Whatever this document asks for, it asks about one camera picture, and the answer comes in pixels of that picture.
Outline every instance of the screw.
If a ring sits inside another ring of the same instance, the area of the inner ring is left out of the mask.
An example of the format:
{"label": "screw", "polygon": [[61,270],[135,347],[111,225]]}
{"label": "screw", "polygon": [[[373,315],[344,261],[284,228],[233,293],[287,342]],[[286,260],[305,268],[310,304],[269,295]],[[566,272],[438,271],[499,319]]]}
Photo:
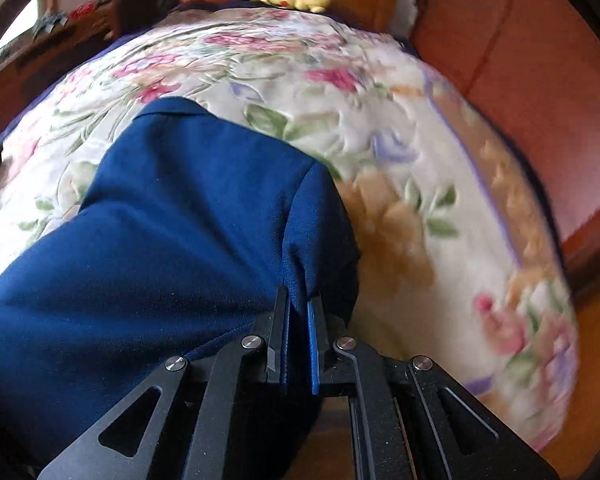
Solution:
{"label": "screw", "polygon": [[170,372],[177,372],[178,370],[182,370],[187,364],[187,360],[184,357],[174,356],[169,357],[164,364],[164,367],[167,368]]}
{"label": "screw", "polygon": [[336,346],[340,350],[353,350],[357,344],[358,342],[349,336],[341,337],[336,341]]}
{"label": "screw", "polygon": [[422,371],[431,370],[433,368],[433,361],[426,355],[416,355],[413,358],[413,366]]}
{"label": "screw", "polygon": [[262,338],[259,335],[246,335],[242,338],[242,348],[253,350],[262,344]]}

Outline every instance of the blue suit jacket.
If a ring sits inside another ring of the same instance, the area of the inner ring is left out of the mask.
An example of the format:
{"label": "blue suit jacket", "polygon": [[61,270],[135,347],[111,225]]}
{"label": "blue suit jacket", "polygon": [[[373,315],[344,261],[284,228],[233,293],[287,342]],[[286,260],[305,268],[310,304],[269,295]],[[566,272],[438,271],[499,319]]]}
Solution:
{"label": "blue suit jacket", "polygon": [[347,320],[349,220],[326,168],[184,98],[149,104],[80,213],[0,276],[0,420],[52,459],[174,354],[214,354],[288,286]]}

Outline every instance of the floral bedspread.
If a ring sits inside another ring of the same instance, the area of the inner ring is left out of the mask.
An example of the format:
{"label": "floral bedspread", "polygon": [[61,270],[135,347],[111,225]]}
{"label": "floral bedspread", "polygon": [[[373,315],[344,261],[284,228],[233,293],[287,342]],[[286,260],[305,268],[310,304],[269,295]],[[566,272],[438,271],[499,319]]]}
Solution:
{"label": "floral bedspread", "polygon": [[164,95],[327,165],[362,252],[355,334],[433,357],[536,449],[557,433],[576,324],[517,161],[391,37],[323,16],[172,14],[65,77],[4,143],[0,273],[79,214],[104,153]]}

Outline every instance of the triangular cutout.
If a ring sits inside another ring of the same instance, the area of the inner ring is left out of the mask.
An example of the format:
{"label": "triangular cutout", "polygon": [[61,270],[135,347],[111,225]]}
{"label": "triangular cutout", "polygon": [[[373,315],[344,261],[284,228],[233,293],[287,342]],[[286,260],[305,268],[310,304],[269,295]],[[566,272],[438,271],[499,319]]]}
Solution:
{"label": "triangular cutout", "polygon": [[158,388],[149,388],[98,436],[98,442],[129,458],[138,452],[140,441],[160,399]]}
{"label": "triangular cutout", "polygon": [[498,434],[449,388],[438,390],[438,397],[460,453],[471,455],[497,441]]}

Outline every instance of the wooden floor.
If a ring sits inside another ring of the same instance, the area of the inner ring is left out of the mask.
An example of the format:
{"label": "wooden floor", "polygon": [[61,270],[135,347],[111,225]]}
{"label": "wooden floor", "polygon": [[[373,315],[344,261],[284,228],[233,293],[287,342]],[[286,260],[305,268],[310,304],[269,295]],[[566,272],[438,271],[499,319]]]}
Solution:
{"label": "wooden floor", "polygon": [[576,479],[600,449],[600,282],[576,298],[580,368],[562,433],[542,452],[560,476]]}

